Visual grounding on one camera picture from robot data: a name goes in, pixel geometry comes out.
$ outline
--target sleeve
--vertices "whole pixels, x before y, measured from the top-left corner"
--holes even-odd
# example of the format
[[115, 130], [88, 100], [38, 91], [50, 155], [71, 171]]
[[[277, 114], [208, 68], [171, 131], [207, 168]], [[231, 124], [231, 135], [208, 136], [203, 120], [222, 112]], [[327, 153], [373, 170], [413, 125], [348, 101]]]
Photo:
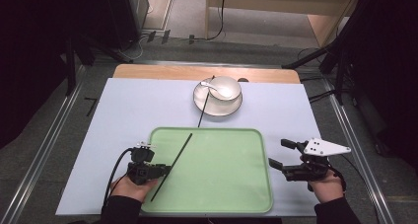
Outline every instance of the sleeve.
[[110, 196], [100, 224], [136, 224], [142, 203], [126, 196]]
[[316, 224], [360, 224], [345, 197], [318, 204], [314, 207]]

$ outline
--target green tray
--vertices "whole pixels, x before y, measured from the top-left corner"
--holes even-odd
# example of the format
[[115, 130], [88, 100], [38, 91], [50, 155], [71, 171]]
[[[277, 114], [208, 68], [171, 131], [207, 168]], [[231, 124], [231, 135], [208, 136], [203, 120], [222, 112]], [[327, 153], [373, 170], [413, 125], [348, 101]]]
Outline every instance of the green tray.
[[273, 199], [261, 134], [255, 129], [156, 128], [153, 164], [171, 165], [187, 139], [164, 185], [148, 193], [142, 210], [149, 213], [264, 213]]

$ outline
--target black stand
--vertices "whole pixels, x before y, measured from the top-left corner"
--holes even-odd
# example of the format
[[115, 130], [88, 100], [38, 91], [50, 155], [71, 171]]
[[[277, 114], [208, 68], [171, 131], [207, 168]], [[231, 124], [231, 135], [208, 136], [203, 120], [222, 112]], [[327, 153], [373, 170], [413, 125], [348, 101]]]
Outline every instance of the black stand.
[[325, 58], [319, 65], [319, 70], [321, 73], [330, 73], [335, 65], [338, 64], [335, 95], [339, 104], [342, 105], [341, 93], [345, 69], [347, 68], [347, 65], [350, 64], [350, 49], [355, 47], [355, 36], [357, 32], [360, 31], [363, 27], [364, 23], [362, 23], [362, 21], [364, 22], [365, 16], [368, 16], [366, 12], [370, 9], [369, 5], [371, 2], [371, 0], [358, 1], [356, 9], [354, 10], [344, 29], [332, 43], [296, 62], [282, 65], [282, 68], [296, 69], [299, 66], [302, 66], [311, 60], [326, 54]]
[[291, 64], [287, 64], [287, 65], [282, 65], [283, 69], [296, 69], [301, 65], [304, 65], [308, 62], [310, 62], [311, 60], [314, 60], [320, 56], [322, 56], [323, 54], [327, 55], [325, 56], [325, 58], [322, 60], [322, 62], [319, 65], [319, 70], [321, 73], [330, 73], [331, 70], [333, 69], [333, 67], [335, 67], [335, 65], [337, 64], [337, 62], [339, 61], [339, 67], [337, 69], [337, 79], [336, 79], [336, 85], [335, 85], [335, 97], [338, 101], [338, 103], [342, 106], [342, 99], [341, 99], [341, 94], [342, 94], [342, 86], [343, 86], [343, 82], [344, 82], [344, 73], [345, 73], [345, 68], [346, 66], [349, 64], [348, 62], [348, 56], [347, 56], [347, 52], [345, 49], [341, 49], [340, 47], [338, 47], [338, 45], [341, 45], [341, 40], [339, 40], [339, 38], [337, 38], [335, 41], [333, 41], [332, 43], [330, 43], [329, 45], [327, 45], [324, 48], [321, 48], [317, 51], [315, 51], [314, 53], [309, 54], [308, 56], [305, 56], [304, 58], [293, 62]]
[[101, 52], [107, 54], [114, 60], [121, 63], [132, 63], [133, 60], [127, 60], [119, 54], [111, 51], [108, 47], [102, 45], [98, 41], [92, 39], [91, 37], [72, 34], [68, 37], [66, 41], [66, 58], [67, 58], [67, 92], [66, 96], [69, 96], [76, 86], [76, 66], [74, 60], [74, 51], [79, 56], [83, 64], [93, 65], [95, 62], [95, 57], [91, 53], [88, 46], [92, 46], [100, 50]]

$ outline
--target white plate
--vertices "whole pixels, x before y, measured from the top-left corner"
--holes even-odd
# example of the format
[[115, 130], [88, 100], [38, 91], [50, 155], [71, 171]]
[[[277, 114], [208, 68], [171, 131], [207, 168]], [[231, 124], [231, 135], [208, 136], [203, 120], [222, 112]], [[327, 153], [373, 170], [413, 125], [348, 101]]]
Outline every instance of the white plate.
[[[208, 78], [203, 81], [210, 83], [212, 79]], [[197, 107], [202, 111], [205, 105], [206, 97], [209, 93], [208, 87], [200, 85], [200, 83], [194, 88], [193, 100]], [[205, 113], [214, 116], [228, 115], [236, 112], [243, 102], [243, 94], [239, 94], [232, 100], [219, 100], [209, 94], [208, 102], [206, 104]]]

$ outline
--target metal rail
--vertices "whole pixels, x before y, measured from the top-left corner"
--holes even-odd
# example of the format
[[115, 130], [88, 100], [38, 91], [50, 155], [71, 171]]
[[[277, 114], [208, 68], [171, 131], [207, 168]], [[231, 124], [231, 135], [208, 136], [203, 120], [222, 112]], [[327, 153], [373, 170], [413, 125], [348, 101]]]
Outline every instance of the metal rail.
[[49, 154], [52, 151], [52, 148], [55, 145], [55, 141], [61, 131], [62, 126], [67, 119], [71, 108], [74, 105], [74, 102], [77, 99], [77, 96], [80, 92], [81, 85], [86, 74], [86, 68], [81, 65], [78, 72], [77, 78], [79, 79], [74, 91], [68, 97], [66, 97], [62, 103], [62, 106], [55, 117], [51, 127], [46, 133], [45, 138], [40, 145], [39, 150], [37, 151], [34, 160], [31, 163], [28, 171], [26, 172], [24, 178], [19, 184], [16, 193], [6, 210], [6, 213], [1, 220], [1, 224], [15, 224], [18, 222], [18, 219], [32, 193], [34, 190], [37, 179], [42, 172], [42, 169], [49, 157]]
[[[328, 83], [328, 81], [323, 80], [323, 83], [326, 90], [333, 89], [333, 87]], [[330, 96], [330, 100], [332, 107], [334, 108], [335, 114], [337, 115], [338, 120], [341, 124], [341, 128], [344, 132], [345, 138], [347, 139], [348, 145], [352, 150], [354, 160], [359, 168], [360, 173], [366, 181], [369, 195], [371, 196], [372, 202], [376, 207], [380, 222], [383, 224], [394, 223], [393, 217], [387, 206], [384, 195], [381, 191], [378, 181], [373, 175], [372, 169], [369, 166], [365, 154], [363, 153], [361, 144], [359, 143], [356, 133], [354, 132], [353, 127], [351, 126], [347, 113], [344, 110], [344, 106], [340, 106], [333, 95]]]

